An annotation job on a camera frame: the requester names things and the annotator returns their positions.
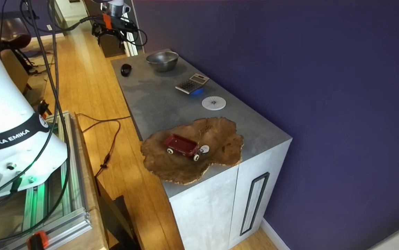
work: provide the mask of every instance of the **red toy wagon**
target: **red toy wagon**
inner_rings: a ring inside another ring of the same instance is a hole
[[[198,144],[177,134],[171,134],[164,141],[164,145],[167,147],[167,152],[169,152],[169,154],[173,154],[174,151],[177,151],[187,157],[193,156],[194,161],[197,161],[200,157],[199,155],[201,152],[198,149]]]

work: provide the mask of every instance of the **black band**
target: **black band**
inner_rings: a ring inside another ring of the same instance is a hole
[[[50,131],[48,123],[38,114],[34,113],[28,120],[19,126],[0,133],[0,149],[18,144],[39,131],[47,133]]]

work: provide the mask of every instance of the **calculator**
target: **calculator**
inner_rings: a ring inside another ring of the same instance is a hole
[[[200,74],[194,74],[188,80],[176,85],[175,88],[186,94],[191,94],[195,90],[201,89],[209,79],[210,78],[201,76]]]

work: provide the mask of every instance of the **computer mouse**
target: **computer mouse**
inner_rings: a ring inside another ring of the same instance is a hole
[[[131,71],[131,65],[130,64],[123,64],[121,66],[121,75],[123,77],[127,77],[130,74]]]

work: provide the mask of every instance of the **gray countertop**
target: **gray countertop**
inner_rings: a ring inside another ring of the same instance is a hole
[[[199,95],[187,95],[174,87],[199,73],[181,57],[175,69],[158,73],[146,62],[148,54],[112,61],[117,80],[126,99],[137,133],[141,140],[147,139],[159,130],[178,125],[187,125],[204,117],[226,117],[236,122],[237,133],[244,137],[241,151],[242,161],[248,160],[272,147],[289,140],[291,137],[277,126],[266,120],[234,95],[210,79],[204,92]],[[128,77],[123,77],[120,68],[124,64],[132,67]],[[209,96],[219,96],[226,100],[226,107],[219,111],[203,108],[201,101]],[[211,166],[201,180],[190,185],[178,185],[163,182],[169,198],[213,177],[229,167]]]

